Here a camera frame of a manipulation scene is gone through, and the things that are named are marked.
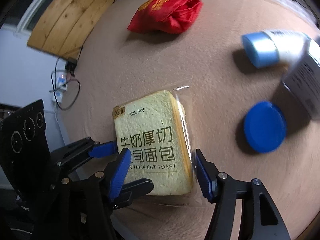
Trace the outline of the white window frame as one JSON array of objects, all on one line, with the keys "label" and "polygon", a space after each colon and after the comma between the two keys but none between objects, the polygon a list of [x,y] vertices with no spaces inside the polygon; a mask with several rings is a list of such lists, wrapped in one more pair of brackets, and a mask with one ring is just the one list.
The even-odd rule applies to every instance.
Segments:
[{"label": "white window frame", "polygon": [[20,19],[15,33],[30,35],[52,1],[53,0],[33,0]]}]

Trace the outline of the packaged toast bread slice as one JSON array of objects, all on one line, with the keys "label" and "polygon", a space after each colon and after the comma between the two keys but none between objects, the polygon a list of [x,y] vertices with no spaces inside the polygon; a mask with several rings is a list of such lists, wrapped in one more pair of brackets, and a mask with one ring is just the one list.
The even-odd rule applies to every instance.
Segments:
[{"label": "packaged toast bread slice", "polygon": [[195,194],[194,156],[186,112],[190,87],[171,85],[113,108],[118,150],[128,148],[131,164],[125,183],[150,179],[147,200],[190,206]]}]

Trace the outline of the red satin cloth pouch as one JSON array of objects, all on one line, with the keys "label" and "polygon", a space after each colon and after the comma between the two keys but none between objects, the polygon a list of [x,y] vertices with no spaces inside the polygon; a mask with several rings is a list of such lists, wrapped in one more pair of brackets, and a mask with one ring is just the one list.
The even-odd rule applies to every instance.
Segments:
[{"label": "red satin cloth pouch", "polygon": [[137,9],[127,29],[139,34],[181,34],[193,25],[202,6],[201,0],[148,0]]}]

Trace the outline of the white power strip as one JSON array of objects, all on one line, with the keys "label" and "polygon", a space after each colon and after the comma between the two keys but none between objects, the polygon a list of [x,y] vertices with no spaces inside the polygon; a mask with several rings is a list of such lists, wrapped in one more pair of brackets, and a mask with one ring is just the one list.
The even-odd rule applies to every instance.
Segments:
[{"label": "white power strip", "polygon": [[62,70],[58,70],[56,73],[52,73],[53,88],[50,91],[53,93],[52,101],[61,103],[63,93],[67,91],[67,73]]}]

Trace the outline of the black power adapter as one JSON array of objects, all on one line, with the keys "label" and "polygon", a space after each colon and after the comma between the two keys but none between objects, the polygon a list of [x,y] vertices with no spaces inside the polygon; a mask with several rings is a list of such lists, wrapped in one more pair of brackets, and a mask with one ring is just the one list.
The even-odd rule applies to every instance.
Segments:
[{"label": "black power adapter", "polygon": [[65,64],[65,70],[67,72],[73,73],[76,69],[77,63],[78,62],[76,59],[70,57]]}]

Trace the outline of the pine wood wall panel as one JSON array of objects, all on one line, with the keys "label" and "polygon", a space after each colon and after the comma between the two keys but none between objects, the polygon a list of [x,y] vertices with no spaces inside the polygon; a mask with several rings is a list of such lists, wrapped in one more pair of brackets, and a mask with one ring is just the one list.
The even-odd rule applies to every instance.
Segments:
[{"label": "pine wood wall panel", "polygon": [[77,59],[88,35],[116,0],[53,0],[31,32],[27,46]]}]

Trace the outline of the white lotion bottle blue cap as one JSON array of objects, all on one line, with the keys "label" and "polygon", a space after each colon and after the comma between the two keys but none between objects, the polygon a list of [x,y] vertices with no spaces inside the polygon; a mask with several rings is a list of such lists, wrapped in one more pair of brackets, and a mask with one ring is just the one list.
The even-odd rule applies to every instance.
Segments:
[{"label": "white lotion bottle blue cap", "polygon": [[295,63],[311,38],[301,32],[274,29],[242,35],[241,41],[253,66],[264,68]]}]

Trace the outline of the clear plastic card reader box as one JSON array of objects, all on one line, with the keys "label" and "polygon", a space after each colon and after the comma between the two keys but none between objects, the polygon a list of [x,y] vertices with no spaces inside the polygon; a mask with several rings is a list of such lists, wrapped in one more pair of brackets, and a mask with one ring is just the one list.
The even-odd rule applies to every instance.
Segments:
[{"label": "clear plastic card reader box", "polygon": [[282,83],[304,106],[310,118],[319,120],[319,37],[308,42]]}]

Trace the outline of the blue round lid jar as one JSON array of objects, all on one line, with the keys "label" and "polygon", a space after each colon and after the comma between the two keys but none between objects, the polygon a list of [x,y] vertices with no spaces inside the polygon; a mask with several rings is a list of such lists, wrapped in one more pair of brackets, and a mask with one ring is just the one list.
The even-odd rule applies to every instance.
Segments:
[{"label": "blue round lid jar", "polygon": [[247,112],[243,130],[247,143],[255,152],[268,153],[276,150],[284,141],[287,123],[277,105],[261,101]]}]

